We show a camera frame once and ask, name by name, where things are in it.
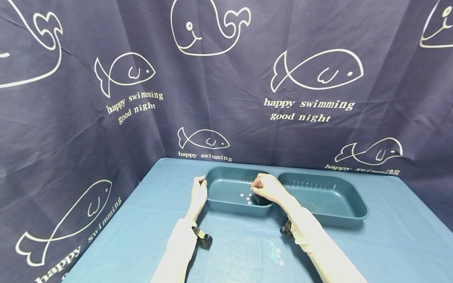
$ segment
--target navy curtain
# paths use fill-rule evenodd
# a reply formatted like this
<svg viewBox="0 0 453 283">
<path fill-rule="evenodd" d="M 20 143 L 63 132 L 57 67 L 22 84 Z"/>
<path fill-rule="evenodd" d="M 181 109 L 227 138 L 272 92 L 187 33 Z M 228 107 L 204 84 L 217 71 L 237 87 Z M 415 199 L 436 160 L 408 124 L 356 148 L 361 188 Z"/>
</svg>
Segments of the navy curtain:
<svg viewBox="0 0 453 283">
<path fill-rule="evenodd" d="M 1 281 L 61 281 L 162 157 L 398 176 L 452 229 L 452 6 L 1 0 Z"/>
</svg>

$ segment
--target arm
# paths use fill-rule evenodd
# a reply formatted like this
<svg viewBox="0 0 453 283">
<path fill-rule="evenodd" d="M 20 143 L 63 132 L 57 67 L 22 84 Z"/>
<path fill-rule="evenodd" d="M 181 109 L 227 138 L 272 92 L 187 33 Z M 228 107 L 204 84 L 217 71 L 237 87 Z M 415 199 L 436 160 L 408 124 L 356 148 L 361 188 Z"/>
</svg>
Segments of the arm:
<svg viewBox="0 0 453 283">
<path fill-rule="evenodd" d="M 272 175 L 258 174 L 253 192 L 279 204 L 291 220 L 296 244 L 307 253 L 323 283 L 366 283 L 360 272 L 324 231 L 318 220 Z"/>
<path fill-rule="evenodd" d="M 190 219 L 178 220 L 151 283 L 184 283 L 187 265 L 197 243 L 192 226 L 196 223 Z"/>
<path fill-rule="evenodd" d="M 206 200 L 207 183 L 204 176 L 197 177 L 193 181 L 189 210 L 176 223 L 151 283 L 184 283 L 187 265 L 197 244 L 197 236 L 192 227 L 197 227 L 196 221 Z"/>
<path fill-rule="evenodd" d="M 308 209 L 288 194 L 282 208 L 292 223 L 296 244 L 307 253 L 324 283 L 366 283 L 354 264 L 324 231 Z"/>
</svg>

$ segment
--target double compartment tray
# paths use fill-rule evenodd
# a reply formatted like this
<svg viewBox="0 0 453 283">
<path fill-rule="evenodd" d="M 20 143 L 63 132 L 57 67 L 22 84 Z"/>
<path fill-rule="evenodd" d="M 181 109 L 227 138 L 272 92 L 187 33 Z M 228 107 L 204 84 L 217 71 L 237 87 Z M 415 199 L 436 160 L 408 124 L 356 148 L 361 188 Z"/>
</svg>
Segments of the double compartment tray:
<svg viewBox="0 0 453 283">
<path fill-rule="evenodd" d="M 252 201 L 250 187 L 258 173 L 269 174 L 264 170 L 240 167 L 211 168 L 206 174 L 209 207 L 213 210 L 266 216 L 274 204 L 262 206 Z M 359 191 L 346 179 L 293 172 L 281 173 L 277 179 L 323 225 L 352 227 L 369 215 L 368 206 Z"/>
</svg>

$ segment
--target forearm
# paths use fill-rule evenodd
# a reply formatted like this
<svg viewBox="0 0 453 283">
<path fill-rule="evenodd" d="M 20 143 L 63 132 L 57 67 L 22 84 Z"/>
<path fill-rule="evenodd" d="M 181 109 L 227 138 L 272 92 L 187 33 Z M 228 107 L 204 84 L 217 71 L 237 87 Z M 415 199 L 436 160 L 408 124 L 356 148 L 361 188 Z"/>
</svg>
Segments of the forearm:
<svg viewBox="0 0 453 283">
<path fill-rule="evenodd" d="M 291 220 L 296 244 L 310 257 L 323 283 L 366 282 L 310 211 L 292 196 L 286 198 L 282 208 Z"/>
<path fill-rule="evenodd" d="M 187 265 L 197 243 L 192 230 L 196 225 L 190 217 L 178 220 L 151 283 L 184 283 Z"/>
</svg>

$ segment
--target whale drawing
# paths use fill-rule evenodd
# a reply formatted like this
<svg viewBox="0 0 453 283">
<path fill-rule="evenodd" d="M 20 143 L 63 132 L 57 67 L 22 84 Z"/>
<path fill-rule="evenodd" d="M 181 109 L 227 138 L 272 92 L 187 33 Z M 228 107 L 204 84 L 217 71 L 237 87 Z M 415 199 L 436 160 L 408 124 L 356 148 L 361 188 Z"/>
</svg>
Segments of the whale drawing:
<svg viewBox="0 0 453 283">
<path fill-rule="evenodd" d="M 381 165 L 390 158 L 403 157 L 403 147 L 394 138 L 381 139 L 367 150 L 361 152 L 356 152 L 356 145 L 357 143 L 353 143 L 344 146 L 340 154 L 335 157 L 335 162 L 352 157 L 363 164 Z"/>
<path fill-rule="evenodd" d="M 219 19 L 219 14 L 217 11 L 217 7 L 214 3 L 213 0 L 209 0 L 209 3 L 205 5 L 210 6 L 212 8 L 212 14 L 215 16 L 215 23 L 212 22 L 208 26 L 209 29 L 216 29 L 216 32 L 221 35 L 223 38 L 226 39 L 228 44 L 223 45 L 223 44 L 218 44 L 216 42 L 217 48 L 220 48 L 220 50 L 217 50 L 216 52 L 212 51 L 205 51 L 206 47 L 201 48 L 201 41 L 206 40 L 206 42 L 214 41 L 215 36 L 212 34 L 206 34 L 201 25 L 198 22 L 198 15 L 197 13 L 193 12 L 191 13 L 191 10 L 185 9 L 184 4 L 187 5 L 189 1 L 193 0 L 174 0 L 173 5 L 171 7 L 171 12 L 170 12 L 170 24 L 171 24 L 171 29 L 173 33 L 173 38 L 174 41 L 178 47 L 178 49 L 186 54 L 186 55 L 192 55 L 192 56 L 214 56 L 214 55 L 220 55 L 225 52 L 228 52 L 231 50 L 236 43 L 239 40 L 239 37 L 241 35 L 241 27 L 242 25 L 249 26 L 250 21 L 251 21 L 251 12 L 250 9 L 247 7 L 244 7 L 240 9 L 238 12 L 233 11 L 233 10 L 228 10 L 224 16 L 223 16 L 223 26 L 220 24 L 220 19 Z M 227 17 L 228 16 L 234 16 L 236 18 L 244 17 L 245 19 L 241 19 L 238 24 L 228 21 Z M 231 27 L 232 32 L 230 35 L 228 35 L 224 29 Z"/>
<path fill-rule="evenodd" d="M 363 65 L 360 58 L 352 51 L 346 49 L 332 49 L 323 51 L 305 59 L 302 63 L 295 66 L 291 71 L 288 69 L 287 53 L 283 52 L 274 63 L 274 76 L 270 81 L 271 90 L 276 93 L 280 85 L 289 78 L 298 86 L 311 90 L 325 90 L 344 86 L 358 80 L 363 76 Z M 330 63 L 332 58 L 339 58 L 342 67 L 330 69 L 326 63 Z M 277 78 L 279 72 L 277 65 L 283 65 L 285 72 Z"/>
<path fill-rule="evenodd" d="M 16 243 L 16 253 L 26 256 L 27 264 L 29 266 L 36 267 L 44 265 L 50 243 L 77 235 L 78 233 L 89 227 L 106 206 L 106 203 L 110 196 L 111 188 L 112 182 L 109 180 L 99 180 L 92 184 L 66 212 L 60 222 L 55 226 L 55 229 L 53 230 L 50 237 L 35 237 L 31 233 L 26 231 Z M 83 215 L 82 212 L 86 213 L 86 217 L 81 220 L 81 216 Z M 76 223 L 73 224 L 66 222 L 74 220 L 74 218 L 77 219 Z M 22 246 L 24 245 L 29 247 L 30 242 L 40 243 L 40 245 L 38 246 L 44 245 L 44 247 L 37 249 L 36 253 L 39 253 L 38 258 L 34 257 L 32 259 L 32 254 L 35 254 L 34 251 L 29 252 L 22 249 Z"/>
<path fill-rule="evenodd" d="M 178 138 L 179 147 L 182 149 L 187 142 L 206 149 L 225 149 L 230 146 L 230 143 L 223 135 L 213 130 L 198 130 L 191 134 L 190 137 L 187 137 L 184 127 L 181 127 L 178 130 Z"/>
<path fill-rule="evenodd" d="M 6 79 L 6 82 L 0 81 L 0 88 L 7 88 L 7 87 L 12 87 L 12 86 L 20 86 L 24 84 L 28 84 L 31 82 L 36 82 L 39 80 L 42 80 L 44 78 L 47 78 L 48 76 L 53 75 L 58 68 L 60 67 L 61 64 L 61 58 L 62 58 L 62 49 L 61 49 L 61 44 L 60 44 L 60 38 L 58 34 L 63 35 L 63 28 L 61 27 L 60 20 L 58 17 L 53 13 L 53 12 L 48 12 L 46 15 L 42 15 L 39 13 L 34 13 L 33 14 L 33 24 L 34 24 L 34 29 L 30 27 L 28 24 L 27 20 L 25 19 L 24 15 L 20 12 L 19 8 L 14 4 L 12 0 L 7 0 L 8 3 L 13 7 L 14 11 L 17 13 L 17 15 L 20 17 L 24 27 L 30 32 L 31 36 L 34 37 L 34 39 L 45 49 L 55 52 L 55 50 L 58 50 L 58 60 L 55 63 L 53 67 L 50 68 L 50 70 L 46 71 L 45 73 L 42 73 L 38 76 L 36 75 L 31 75 L 31 77 L 27 79 L 21 79 L 21 80 L 15 80 L 13 79 Z M 42 20 L 45 22 L 48 22 L 53 19 L 56 21 L 56 26 L 53 28 L 53 30 L 48 30 L 48 29 L 41 29 L 38 25 L 38 21 L 42 23 Z M 3 50 L 0 48 L 0 66 L 3 63 L 2 60 L 20 60 L 23 54 L 18 54 L 17 49 L 14 50 Z"/>
<path fill-rule="evenodd" d="M 127 71 L 125 69 L 112 73 L 115 65 L 127 65 L 130 68 Z M 96 58 L 94 62 L 94 73 L 101 83 L 102 93 L 110 98 L 111 82 L 120 86 L 132 86 L 149 80 L 156 74 L 156 71 L 145 57 L 135 52 L 128 52 L 113 60 L 108 73 L 102 67 L 99 58 Z"/>
<path fill-rule="evenodd" d="M 453 10 L 452 0 L 438 0 L 431 10 L 423 27 L 420 38 L 422 48 L 453 47 L 453 19 L 449 19 Z"/>
</svg>

